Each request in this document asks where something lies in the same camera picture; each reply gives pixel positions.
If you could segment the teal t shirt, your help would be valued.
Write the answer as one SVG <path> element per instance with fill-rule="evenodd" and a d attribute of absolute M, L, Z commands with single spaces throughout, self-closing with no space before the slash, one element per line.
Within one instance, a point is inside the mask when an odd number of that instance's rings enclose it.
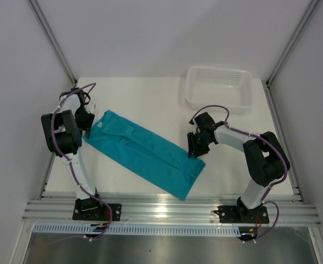
<path fill-rule="evenodd" d="M 84 140 L 121 166 L 184 200 L 206 164 L 176 144 L 107 110 Z"/>

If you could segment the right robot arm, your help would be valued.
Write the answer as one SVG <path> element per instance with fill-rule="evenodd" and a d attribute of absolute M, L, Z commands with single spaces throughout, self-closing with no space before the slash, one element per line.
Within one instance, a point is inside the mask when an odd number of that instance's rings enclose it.
<path fill-rule="evenodd" d="M 272 187 L 287 176 L 291 167 L 276 135 L 270 131 L 263 134 L 242 131 L 225 120 L 216 123 L 207 112 L 192 117 L 189 124 L 196 127 L 187 134 L 189 158 L 207 154 L 211 144 L 227 145 L 244 154 L 251 180 L 237 200 L 236 214 L 241 221 L 250 221 Z"/>

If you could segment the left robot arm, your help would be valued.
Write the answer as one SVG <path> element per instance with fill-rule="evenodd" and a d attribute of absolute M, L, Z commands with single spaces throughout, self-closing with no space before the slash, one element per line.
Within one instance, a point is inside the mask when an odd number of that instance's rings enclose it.
<path fill-rule="evenodd" d="M 88 176 L 81 151 L 83 137 L 90 136 L 95 119 L 86 108 L 89 103 L 90 95 L 83 88 L 73 88 L 60 95 L 53 112 L 41 116 L 41 124 L 49 151 L 61 159 L 72 179 L 76 198 L 95 200 L 86 205 L 85 213 L 98 220 L 105 207 L 97 202 L 97 189 Z"/>

